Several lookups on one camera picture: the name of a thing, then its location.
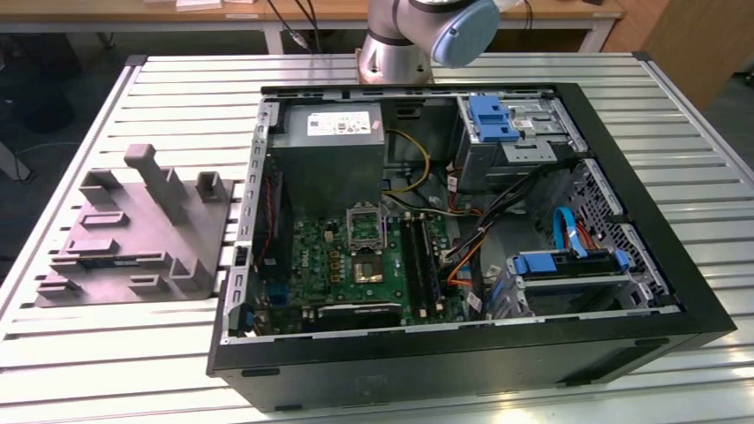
metal slatted table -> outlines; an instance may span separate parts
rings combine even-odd
[[[703,348],[602,386],[265,417],[204,374],[216,299],[33,307],[35,276],[47,272],[84,202],[76,188],[85,170],[115,168],[119,179],[136,180],[123,152],[129,143],[152,143],[159,163],[181,178],[219,170],[239,180],[237,197],[259,88],[356,83],[355,66],[351,55],[149,57],[123,70],[0,292],[0,422],[750,422],[754,177],[658,67],[631,55],[490,55],[468,68],[435,69],[435,76],[580,84],[739,327]],[[236,204],[231,218],[237,214]],[[227,241],[235,231],[229,223]]]

floor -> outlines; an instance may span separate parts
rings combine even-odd
[[[25,165],[35,172],[35,179],[28,184],[19,184],[0,175],[0,282],[76,153],[76,145],[61,143],[77,143],[85,137],[125,58],[135,54],[188,56],[267,53],[259,32],[201,33],[201,36],[187,33],[116,34],[116,48],[112,50],[103,50],[93,34],[68,36],[84,67],[81,75],[63,83],[76,113],[73,123],[44,135],[28,132],[19,125],[0,125],[0,140],[13,151],[41,143],[56,143],[56,146],[39,148],[23,155]],[[353,51],[363,36],[329,32],[323,37],[325,51]],[[287,51],[299,49],[289,40],[285,45]],[[704,115],[749,166],[754,167],[754,87],[746,86],[742,78],[732,78]]]

black cable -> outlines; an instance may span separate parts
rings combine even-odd
[[[416,212],[434,212],[436,214],[446,215],[446,216],[466,216],[464,214],[455,214],[452,212],[447,212],[443,209],[423,208],[420,206],[412,205],[412,204],[407,203],[406,201],[400,200],[394,194],[382,193],[382,195],[388,197],[390,199],[392,199],[395,201],[395,203],[398,203],[400,206],[403,206],[403,208],[406,208],[408,210],[415,210]]]
[[[523,26],[523,29],[532,29],[534,28],[534,11],[531,9],[531,3],[528,0],[523,0],[523,3],[527,6],[527,22]]]
[[[323,54],[324,51],[321,50],[321,45],[319,44],[319,23],[316,22],[315,6],[312,5],[311,0],[307,0],[307,3],[308,3],[308,10],[311,10],[311,19],[315,21],[313,26],[315,26],[316,51],[319,51],[319,54]]]
[[[304,13],[304,16],[307,17],[308,23],[311,24],[313,30],[315,30],[315,46],[316,46],[316,53],[321,54],[321,46],[319,45],[319,27],[316,25],[316,21],[315,21],[315,17],[312,15],[308,14],[307,8],[304,7],[304,5],[301,4],[300,0],[293,0],[296,2],[297,8],[300,9],[300,11]]]
[[[495,223],[495,220],[506,210],[519,203],[528,194],[528,190],[534,187],[539,177],[547,175],[555,170],[564,170],[571,168],[579,162],[578,158],[566,159],[558,163],[548,163],[546,165],[539,165],[519,181],[514,183],[511,187],[499,194],[499,196],[492,200],[490,206],[479,217],[476,221],[476,231],[466,240],[463,240],[450,251],[447,256],[452,256],[460,252],[464,248],[471,247],[480,237],[484,236],[488,229]]]
[[[484,277],[482,276],[482,254],[478,250],[468,258],[468,270],[471,271],[471,290],[474,291],[474,294],[476,294],[479,300],[482,300],[479,319],[483,320],[484,315],[487,314],[487,310],[484,308],[484,304],[487,303],[487,294],[484,290]]]
[[[291,36],[293,38],[296,38],[296,36],[300,37],[300,34],[293,30],[293,28],[291,28],[291,26],[287,24],[285,20],[283,19],[283,15],[280,15],[280,11],[277,10],[275,3],[272,2],[272,0],[267,1],[267,4],[269,4],[269,7],[272,8],[272,11],[275,12],[275,16],[277,16],[277,20],[280,21],[280,23],[283,24],[283,27],[285,27],[285,30],[289,32]],[[308,47],[300,46],[307,53],[311,55],[313,54],[311,49]]]

blue plastic latch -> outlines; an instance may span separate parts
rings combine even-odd
[[[514,258],[514,268],[516,269],[516,274],[520,276],[528,272],[527,263],[520,256]]]
[[[463,265],[458,270],[458,279],[468,280],[471,278],[471,267],[468,265]]]
[[[531,272],[555,272],[555,261],[551,254],[524,254],[522,255],[527,262],[528,271]]]
[[[620,249],[618,249],[614,253],[615,259],[618,260],[618,265],[620,266],[620,271],[628,270],[630,267],[630,260],[628,255]]]
[[[500,278],[495,283],[495,287],[492,288],[492,296],[490,296],[490,300],[495,300],[502,291],[503,291],[503,279]]]
[[[468,113],[479,129],[479,141],[483,143],[518,141],[519,133],[510,126],[510,113],[496,96],[470,96]]]

label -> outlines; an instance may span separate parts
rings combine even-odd
[[[256,13],[228,13],[225,19],[259,19]]]
[[[482,312],[482,299],[478,298],[476,294],[474,294],[471,291],[467,295],[467,303],[474,309],[476,309],[476,312]]]
[[[495,265],[490,265],[490,268],[487,268],[487,278],[499,276],[502,270],[503,269],[500,267],[496,267]]]
[[[592,18],[619,18],[620,14],[611,11],[598,11],[591,14]]]
[[[524,117],[514,118],[514,126],[516,128],[534,128],[534,124],[531,124],[531,121]]]
[[[447,176],[447,190],[451,193],[455,193],[458,191],[458,178],[452,176]]]
[[[307,135],[353,135],[372,132],[368,112],[312,113],[307,120]]]

